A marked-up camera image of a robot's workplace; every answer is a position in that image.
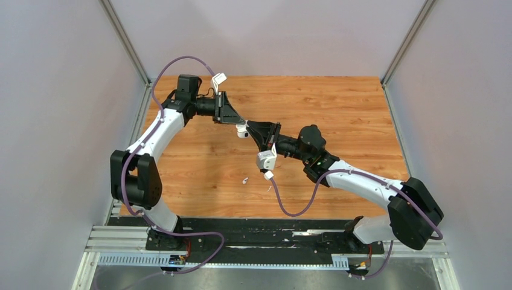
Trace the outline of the white earbud charging case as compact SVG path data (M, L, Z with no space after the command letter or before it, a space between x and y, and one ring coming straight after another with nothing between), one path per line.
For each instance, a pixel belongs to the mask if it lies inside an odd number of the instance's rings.
M247 138L250 136L250 133L247 130L247 125L245 124L236 124L237 136L239 138Z

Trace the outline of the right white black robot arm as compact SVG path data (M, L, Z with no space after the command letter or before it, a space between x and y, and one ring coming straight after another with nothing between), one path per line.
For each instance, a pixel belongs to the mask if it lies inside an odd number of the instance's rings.
M373 242L399 240L413 250L422 250L429 240L442 240L439 224L444 218L440 206L425 184L414 177L406 181L385 178L350 165L331 154L319 127L304 126L296 138L283 135L281 125L246 121L237 125L240 138L251 137L257 147L257 166L271 182L281 211L301 216L313 204L320 186L341 189L373 202L386 211L378 217L358 216L345 227L345 244L360 252ZM300 160L304 173L315 183L309 202L297 213L285 209L273 170L278 155Z

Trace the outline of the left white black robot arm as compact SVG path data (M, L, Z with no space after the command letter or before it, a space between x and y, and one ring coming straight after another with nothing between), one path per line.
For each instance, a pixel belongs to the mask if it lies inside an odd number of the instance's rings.
M112 197L122 202L134 214L149 219L154 240L161 238L171 250L185 242L181 218L162 199L162 181L157 163L175 135L196 115L210 116L217 124L232 124L240 138L249 136L246 121L230 104L219 85L227 79L222 72L212 76L214 94L199 94L202 79L181 74L177 88L161 105L152 124L126 150L115 150L110 156L110 190Z

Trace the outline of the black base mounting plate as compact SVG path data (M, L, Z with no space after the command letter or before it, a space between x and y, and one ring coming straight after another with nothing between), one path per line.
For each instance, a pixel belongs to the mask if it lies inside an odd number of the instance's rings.
M383 241L365 245L345 232L348 219L244 219L184 217L181 233L173 237L151 229L141 217L115 217L109 226L145 227L143 249L169 251L168 265L198 264L205 260L232 265L331 265L334 254L367 260L386 255Z

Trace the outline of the left aluminium corner post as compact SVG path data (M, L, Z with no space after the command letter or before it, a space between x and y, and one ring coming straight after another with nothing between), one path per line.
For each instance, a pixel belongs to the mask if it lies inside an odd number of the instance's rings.
M118 13L116 12L116 9L110 0L99 0L100 5L102 6L112 28L114 29L117 37L119 38L126 54L128 55L132 65L134 66L137 74L139 75L141 81L143 84L145 84L146 87L149 87L150 84L150 77L142 64L142 61L138 55L138 53L135 50L135 47L133 46L130 37L128 36L124 25L121 22L120 17L118 16Z

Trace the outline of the aluminium corner post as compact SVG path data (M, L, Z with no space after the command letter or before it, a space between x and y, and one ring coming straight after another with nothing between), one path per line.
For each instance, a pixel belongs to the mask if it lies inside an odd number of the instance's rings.
M394 57L391 60L391 63L389 64L389 67L387 68L386 72L384 73L383 77L381 78L381 85L383 88L385 88L388 83L393 78L396 70L398 69L398 66L401 64L402 59L405 57L409 47L413 43L414 39L416 38L417 34L419 33L420 29L422 28L423 24L425 23L426 19L430 15L432 9L434 8L435 4L437 3L437 0L425 0L423 2L423 5L421 6L420 11L417 13L414 21L412 22L411 26L409 27L409 30L407 31L403 41L401 42L397 52L395 53Z
M146 87L149 87L150 84L150 77L142 64L142 61L138 55L138 53L135 50L135 47L133 46L130 37L128 36L124 25L121 22L120 17L118 16L118 13L116 12L116 9L110 0L99 0L100 5L102 6L112 28L114 29L117 37L119 38L126 54L128 55L132 65L134 66L137 74L139 75L141 81L143 84L145 84Z

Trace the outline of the aluminium frame rail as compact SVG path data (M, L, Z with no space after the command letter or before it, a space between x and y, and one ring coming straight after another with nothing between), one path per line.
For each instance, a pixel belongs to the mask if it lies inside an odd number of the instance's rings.
M278 228L276 230L247 228L224 233L223 253L236 250L291 251L307 254L369 258L385 256L446 259L449 256L445 244L430 241L422 250L413 250L399 241L374 242L356 250L350 249L342 230L306 230ZM108 253L158 253L184 256L210 255L219 246L220 238L213 236L184 237L177 242L173 237L152 234L146 227L94 226L86 250Z

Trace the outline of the right aluminium corner post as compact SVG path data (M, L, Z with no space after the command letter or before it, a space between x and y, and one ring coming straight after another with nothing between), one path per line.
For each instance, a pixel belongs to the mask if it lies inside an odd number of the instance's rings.
M437 0L425 0L423 2L423 5L421 6L420 11L417 13L414 21L412 22L411 26L409 27L409 30L407 31L403 41L401 42L397 52L395 53L394 57L391 60L391 63L389 64L389 67L387 68L386 72L384 73L383 77L381 78L381 85L383 88L385 88L388 83L393 78L396 70L398 69L398 66L401 64L402 59L405 57L409 47L413 43L414 39L416 38L417 34L419 33L420 29L422 28L423 24L425 23L426 19L430 15L432 9L434 8L435 4L437 3Z

